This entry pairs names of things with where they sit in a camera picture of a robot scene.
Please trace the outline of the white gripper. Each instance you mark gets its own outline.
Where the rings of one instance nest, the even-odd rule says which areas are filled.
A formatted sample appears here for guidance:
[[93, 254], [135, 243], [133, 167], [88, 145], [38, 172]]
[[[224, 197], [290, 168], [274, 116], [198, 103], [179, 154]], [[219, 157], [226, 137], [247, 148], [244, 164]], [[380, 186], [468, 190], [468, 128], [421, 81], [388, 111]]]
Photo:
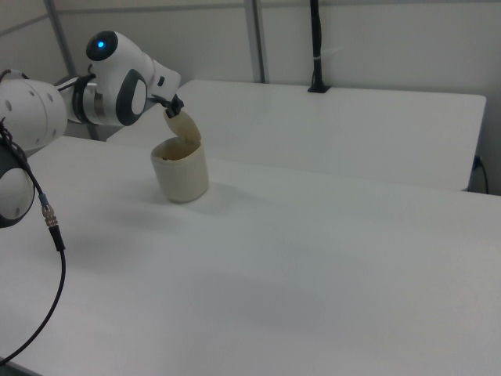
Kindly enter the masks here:
[[184, 107], [183, 101], [175, 95], [180, 86], [181, 75], [152, 60], [146, 74], [148, 97], [165, 108], [168, 118], [176, 117]]

